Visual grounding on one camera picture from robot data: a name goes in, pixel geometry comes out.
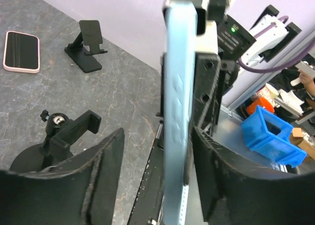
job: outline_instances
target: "person's hand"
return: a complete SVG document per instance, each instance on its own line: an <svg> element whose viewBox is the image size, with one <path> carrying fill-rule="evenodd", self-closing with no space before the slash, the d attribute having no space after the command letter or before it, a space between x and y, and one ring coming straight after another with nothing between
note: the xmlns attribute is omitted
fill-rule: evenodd
<svg viewBox="0 0 315 225"><path fill-rule="evenodd" d="M299 70L299 72L300 72L299 78L300 78L301 83L303 85L308 85L310 83L314 83L313 78L311 78L308 74L306 74L305 72L302 72L301 70Z"/></svg>

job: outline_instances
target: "orange cup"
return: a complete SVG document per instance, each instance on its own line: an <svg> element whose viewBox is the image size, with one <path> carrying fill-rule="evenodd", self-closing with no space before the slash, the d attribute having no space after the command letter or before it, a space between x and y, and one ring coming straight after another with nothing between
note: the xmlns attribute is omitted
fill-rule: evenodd
<svg viewBox="0 0 315 225"><path fill-rule="evenodd" d="M257 106L261 106L269 112L275 113L275 109L273 108L272 104L264 97L259 97L250 106L248 106L246 108L247 113L249 115L253 114L256 111Z"/></svg>

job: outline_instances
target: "blue plastic bin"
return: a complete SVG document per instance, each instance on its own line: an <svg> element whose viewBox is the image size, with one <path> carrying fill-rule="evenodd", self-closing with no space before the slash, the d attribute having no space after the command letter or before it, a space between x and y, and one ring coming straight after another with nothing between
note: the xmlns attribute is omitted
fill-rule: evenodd
<svg viewBox="0 0 315 225"><path fill-rule="evenodd" d="M293 126L264 108L256 111L242 123L245 145L275 163L296 167L306 157L306 152L292 145L289 136Z"/></svg>

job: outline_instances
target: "gray tabletop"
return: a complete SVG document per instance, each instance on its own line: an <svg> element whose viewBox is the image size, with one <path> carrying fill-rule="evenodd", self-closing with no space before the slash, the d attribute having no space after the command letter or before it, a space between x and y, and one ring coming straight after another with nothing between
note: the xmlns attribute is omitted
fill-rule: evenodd
<svg viewBox="0 0 315 225"><path fill-rule="evenodd" d="M100 131L86 133L71 151L79 153L124 128L113 224L126 224L158 127L159 73L104 40L102 48L109 52L97 57L103 69L84 74L63 51L78 35L79 24L42 0L0 0L1 59L9 30L40 38L41 63L38 74L0 68L0 167L8 169L22 150L43 141L39 114L44 109L73 119L90 109L102 117Z"/></svg>

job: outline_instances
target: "smartphone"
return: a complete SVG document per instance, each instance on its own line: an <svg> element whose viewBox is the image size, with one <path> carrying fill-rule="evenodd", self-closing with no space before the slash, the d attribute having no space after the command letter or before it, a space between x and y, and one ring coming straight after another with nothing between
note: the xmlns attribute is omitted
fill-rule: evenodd
<svg viewBox="0 0 315 225"><path fill-rule="evenodd" d="M8 71L39 72L39 38L8 31L5 36L3 67Z"/></svg>

